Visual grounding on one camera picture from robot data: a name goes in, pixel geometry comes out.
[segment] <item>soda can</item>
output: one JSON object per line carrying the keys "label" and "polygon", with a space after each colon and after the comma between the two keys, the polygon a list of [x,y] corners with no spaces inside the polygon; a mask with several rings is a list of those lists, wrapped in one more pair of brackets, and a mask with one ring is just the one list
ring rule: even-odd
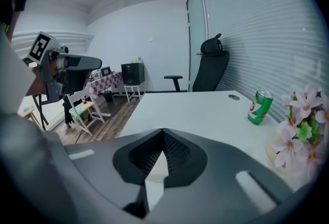
{"label": "soda can", "polygon": [[263,122],[272,102],[272,94],[268,90],[259,89],[248,113],[249,121],[254,124]]}

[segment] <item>window blinds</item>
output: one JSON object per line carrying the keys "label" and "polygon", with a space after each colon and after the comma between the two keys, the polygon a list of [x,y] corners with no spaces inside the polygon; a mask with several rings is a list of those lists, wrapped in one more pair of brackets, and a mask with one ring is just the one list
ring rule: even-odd
{"label": "window blinds", "polygon": [[283,120],[281,95],[307,83],[329,94],[328,29],[314,0],[205,0],[209,38],[222,33],[230,61],[217,90],[253,99],[274,96],[271,115]]}

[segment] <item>trash bin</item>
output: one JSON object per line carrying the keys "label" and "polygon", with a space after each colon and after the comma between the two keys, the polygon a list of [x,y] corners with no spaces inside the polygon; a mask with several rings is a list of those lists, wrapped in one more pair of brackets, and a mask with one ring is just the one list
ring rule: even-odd
{"label": "trash bin", "polygon": [[103,96],[104,96],[105,101],[106,101],[107,103],[111,103],[111,102],[113,102],[112,91],[111,91],[111,90],[105,90],[105,91],[103,92]]}

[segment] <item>white chair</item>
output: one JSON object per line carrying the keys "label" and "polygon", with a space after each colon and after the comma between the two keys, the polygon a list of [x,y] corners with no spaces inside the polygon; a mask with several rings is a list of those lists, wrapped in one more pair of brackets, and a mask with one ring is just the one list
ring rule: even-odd
{"label": "white chair", "polygon": [[[92,99],[92,102],[87,102],[88,107],[84,107],[85,104],[83,102],[80,103],[77,106],[74,106],[74,102],[76,102],[76,101],[78,101],[78,100],[80,100],[82,98],[87,98],[87,97],[89,97],[89,88],[88,87],[84,88],[82,91],[78,91],[78,92],[74,93],[73,95],[67,95],[67,98],[70,101],[70,104],[72,105],[72,108],[69,110],[69,112],[72,115],[74,121],[76,121],[78,123],[78,121],[77,121],[77,118],[78,118],[79,121],[80,121],[80,123],[81,123],[80,128],[82,130],[84,130],[85,132],[87,132],[88,134],[90,134],[90,136],[93,136],[92,133],[89,131],[88,128],[93,123],[95,123],[96,120],[100,120],[103,123],[105,123],[105,121],[104,121],[104,119],[103,119],[103,117],[101,115],[101,112],[100,112],[100,109],[99,109],[97,103],[94,102],[94,100]],[[96,113],[95,112],[92,113],[90,111],[90,108],[93,107],[93,106],[96,109]],[[88,111],[89,114],[90,114],[90,116],[91,116],[91,118],[93,119],[91,121],[91,123],[88,124],[88,125],[85,125],[85,123],[83,122],[83,120],[80,117],[80,114],[84,113],[85,111]]]}

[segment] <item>office chair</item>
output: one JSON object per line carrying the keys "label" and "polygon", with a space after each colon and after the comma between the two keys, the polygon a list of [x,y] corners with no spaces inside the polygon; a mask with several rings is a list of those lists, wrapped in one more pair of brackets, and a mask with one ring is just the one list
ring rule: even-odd
{"label": "office chair", "polygon": [[[230,53],[223,51],[221,41],[218,39],[222,34],[206,40],[201,45],[201,62],[199,71],[193,84],[193,91],[215,91],[220,83],[227,67]],[[165,79],[173,79],[177,92],[180,92],[178,79],[182,76],[165,76]]]}

